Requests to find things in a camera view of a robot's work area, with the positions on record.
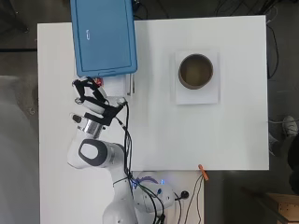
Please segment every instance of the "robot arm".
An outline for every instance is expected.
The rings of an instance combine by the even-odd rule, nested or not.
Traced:
[[[100,133],[127,104],[119,100],[118,106],[108,103],[104,90],[90,78],[76,80],[73,83],[78,98],[77,104],[84,105],[98,116],[85,113],[84,117],[73,114],[72,120],[78,125],[67,155],[69,165],[83,169],[87,167],[106,168],[110,171],[115,196],[103,215],[104,224],[137,224],[135,207],[144,213],[154,212],[152,201],[141,188],[134,189],[135,202],[131,192],[131,183],[124,172],[124,148],[99,140]],[[173,191],[168,186],[145,181],[145,187],[154,192],[157,210],[164,210],[174,202]]]
[[[97,140],[103,125],[94,120],[73,115],[78,123],[76,136],[69,148],[67,162],[77,168],[106,168],[114,182],[115,195],[103,215],[104,224],[137,224],[134,200],[129,180],[123,171],[122,146]]]

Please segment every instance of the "gray floor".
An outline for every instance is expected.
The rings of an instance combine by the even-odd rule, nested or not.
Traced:
[[[251,8],[255,0],[246,1]],[[260,0],[255,10],[263,1]],[[165,15],[157,1],[143,0],[149,10],[150,19],[164,19]],[[163,0],[170,18],[198,18],[212,16],[217,0]],[[0,35],[0,48],[36,48],[36,25],[41,22],[70,21],[67,1],[63,0],[14,0],[13,5],[19,17],[29,26],[30,32],[23,34],[12,31]],[[238,0],[228,1],[220,10],[222,16],[230,15]],[[269,117],[282,119],[285,115],[299,118],[298,68],[299,63],[299,4],[288,0],[277,5],[278,15],[269,24],[274,28],[279,49],[279,67],[275,76],[268,81]],[[246,15],[249,9],[242,5],[235,15]],[[144,8],[136,13],[146,17]],[[273,71],[276,60],[273,36],[269,33],[270,69]],[[37,56],[36,53],[0,53],[0,75],[16,76],[20,79],[15,87],[18,103],[38,134],[37,106]],[[270,125],[273,135],[281,139],[280,125]],[[289,184],[290,168],[283,159],[270,156],[270,171],[262,172],[209,172],[206,183],[206,224],[271,223],[276,221],[262,207],[244,195],[240,188],[292,193]]]

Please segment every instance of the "blue plastic container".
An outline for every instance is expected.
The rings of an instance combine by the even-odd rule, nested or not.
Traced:
[[[71,0],[79,77],[107,77],[137,70],[131,0]]]

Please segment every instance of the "table surface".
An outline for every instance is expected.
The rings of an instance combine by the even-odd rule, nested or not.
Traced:
[[[83,113],[74,103],[74,47],[70,23],[38,24],[39,96],[39,173],[41,224],[99,224],[114,191],[106,169],[77,170],[66,163],[66,155],[76,125],[71,112]],[[158,172],[180,194],[193,191],[197,172]],[[204,220],[204,185],[199,194],[200,214]],[[189,200],[182,202],[182,219]],[[167,223],[178,220],[178,204],[167,209]],[[139,216],[140,224],[150,224],[151,216]],[[195,203],[188,223],[197,223]]]
[[[139,67],[135,94],[128,98],[134,170],[195,170],[198,163],[209,170],[267,169],[264,17],[137,21],[135,30]],[[101,223],[114,194],[108,171],[76,170],[66,163],[76,131],[69,115],[85,112],[74,103],[71,87],[76,78],[71,24],[39,24],[37,38],[41,223]],[[172,58],[178,50],[203,48],[219,50],[221,101],[176,106]],[[113,122],[102,138],[122,143],[123,131]],[[198,173],[168,176],[176,177],[169,183],[180,193],[192,191]],[[203,216],[204,200],[200,204]],[[193,209],[190,223],[197,220]]]

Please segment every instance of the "white wall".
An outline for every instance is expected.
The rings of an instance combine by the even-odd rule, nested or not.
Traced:
[[[38,224],[38,142],[16,104],[13,77],[0,77],[0,223]]]

